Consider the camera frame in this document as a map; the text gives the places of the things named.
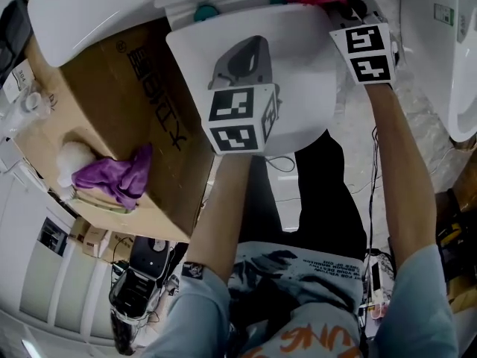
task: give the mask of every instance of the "graphic t-shirt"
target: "graphic t-shirt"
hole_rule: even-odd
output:
[[[276,286],[297,307],[272,335],[269,320],[247,326],[238,355],[266,357],[362,357],[356,310],[362,262],[262,242],[239,246],[229,288],[209,269],[183,271],[165,332],[143,353],[149,357],[224,357],[229,350],[230,305],[262,285]],[[277,308],[270,297],[263,307]],[[399,269],[386,316],[370,357],[457,357],[452,314],[436,245],[409,257]]]

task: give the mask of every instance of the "person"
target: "person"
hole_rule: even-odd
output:
[[[293,233],[282,232],[264,158],[224,156],[164,333],[144,357],[458,356],[429,173],[393,90],[366,90],[397,266],[373,342],[363,342],[357,316],[367,237],[343,151],[326,131],[295,153],[302,210]]]

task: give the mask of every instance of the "cardboard box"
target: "cardboard box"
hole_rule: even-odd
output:
[[[91,224],[89,222],[87,222],[82,217],[78,217],[73,224],[72,230],[69,232],[68,240],[82,245],[89,227],[91,227]]]
[[[83,253],[91,257],[99,257],[101,241],[106,236],[107,230],[91,226],[83,241]]]
[[[98,156],[128,160],[154,147],[147,192],[129,215],[75,201],[73,209],[100,229],[188,242],[212,165],[212,149],[172,56],[161,19],[108,37],[61,68],[50,67],[33,38],[25,49],[54,110],[15,138],[46,183],[58,192],[57,152],[77,140]],[[111,201],[100,192],[90,194]]]
[[[99,257],[107,263],[129,261],[133,244],[134,236],[109,230],[101,241]]]

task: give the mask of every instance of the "white cotton ball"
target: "white cotton ball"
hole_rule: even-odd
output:
[[[60,171],[58,184],[64,188],[71,186],[72,175],[95,160],[95,155],[84,143],[65,143],[57,155],[57,166]]]

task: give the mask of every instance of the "white toilet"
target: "white toilet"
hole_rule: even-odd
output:
[[[477,0],[402,0],[404,57],[457,142],[477,132]]]

